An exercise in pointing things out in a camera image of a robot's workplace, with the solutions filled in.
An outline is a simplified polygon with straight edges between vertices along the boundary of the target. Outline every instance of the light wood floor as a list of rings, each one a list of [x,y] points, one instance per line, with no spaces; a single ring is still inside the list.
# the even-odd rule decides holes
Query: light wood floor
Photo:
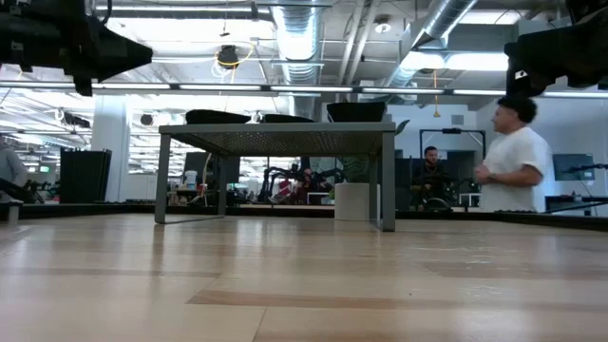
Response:
[[[0,227],[0,341],[608,340],[608,235],[316,218]]]

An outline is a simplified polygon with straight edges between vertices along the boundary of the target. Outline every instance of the white t-shirt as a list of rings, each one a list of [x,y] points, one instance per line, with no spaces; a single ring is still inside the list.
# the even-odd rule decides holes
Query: white t-shirt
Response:
[[[549,144],[529,127],[497,138],[490,145],[484,165],[493,174],[506,174],[530,165],[543,175],[543,182],[551,167]],[[536,211],[544,212],[542,185],[516,187],[502,184],[482,186],[482,209],[486,212]]]

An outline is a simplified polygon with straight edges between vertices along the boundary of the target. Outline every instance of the desk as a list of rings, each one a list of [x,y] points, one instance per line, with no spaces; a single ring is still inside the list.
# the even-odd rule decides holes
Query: desk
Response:
[[[382,163],[383,231],[395,230],[395,123],[228,123],[159,127],[161,153],[157,179],[155,221],[166,224],[166,184],[171,140],[226,157],[370,157],[370,184],[378,183]],[[376,218],[377,189],[370,187],[370,218]],[[226,213],[226,176],[219,174],[218,216]]]

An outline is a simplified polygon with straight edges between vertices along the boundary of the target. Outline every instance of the black partition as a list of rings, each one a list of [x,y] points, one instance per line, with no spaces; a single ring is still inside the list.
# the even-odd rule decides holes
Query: black partition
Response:
[[[61,195],[66,203],[105,201],[112,151],[61,151]]]

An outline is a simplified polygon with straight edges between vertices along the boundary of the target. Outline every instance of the red object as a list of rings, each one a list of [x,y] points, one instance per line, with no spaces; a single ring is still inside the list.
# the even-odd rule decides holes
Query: red object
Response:
[[[292,193],[291,186],[292,183],[289,180],[283,180],[278,184],[278,194],[282,196],[287,196]]]

